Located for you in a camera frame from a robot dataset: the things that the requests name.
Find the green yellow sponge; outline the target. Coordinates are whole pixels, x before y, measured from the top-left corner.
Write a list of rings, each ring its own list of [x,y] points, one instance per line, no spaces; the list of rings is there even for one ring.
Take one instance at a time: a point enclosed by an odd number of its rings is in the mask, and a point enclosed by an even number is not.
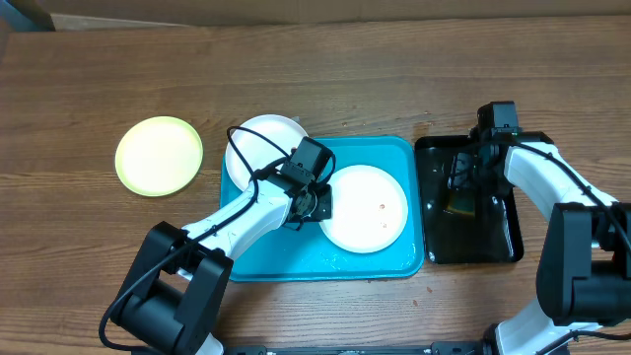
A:
[[[468,217],[475,216],[475,192],[469,189],[451,189],[445,211]]]

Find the yellow-green rimmed plate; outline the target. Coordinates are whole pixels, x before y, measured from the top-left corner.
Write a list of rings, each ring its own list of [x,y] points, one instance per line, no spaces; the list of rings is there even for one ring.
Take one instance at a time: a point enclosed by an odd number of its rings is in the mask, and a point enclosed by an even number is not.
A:
[[[130,191],[160,197],[186,187],[198,173],[203,144],[186,121],[155,116],[140,121],[120,139],[114,167]]]

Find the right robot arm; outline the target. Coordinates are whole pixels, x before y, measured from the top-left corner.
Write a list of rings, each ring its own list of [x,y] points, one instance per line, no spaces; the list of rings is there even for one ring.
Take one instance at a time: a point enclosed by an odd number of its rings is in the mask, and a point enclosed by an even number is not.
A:
[[[497,354],[551,354],[630,318],[630,206],[581,177],[541,132],[472,130],[454,174],[490,192],[519,188],[548,222],[536,297],[489,334]]]

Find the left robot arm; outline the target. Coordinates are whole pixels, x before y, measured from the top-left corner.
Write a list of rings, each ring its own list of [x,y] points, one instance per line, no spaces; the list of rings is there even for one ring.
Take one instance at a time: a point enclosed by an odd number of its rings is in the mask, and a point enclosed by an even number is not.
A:
[[[211,333],[235,260],[287,223],[331,215],[329,184],[257,175],[203,220],[154,226],[99,325],[102,344],[130,354],[221,354]]]

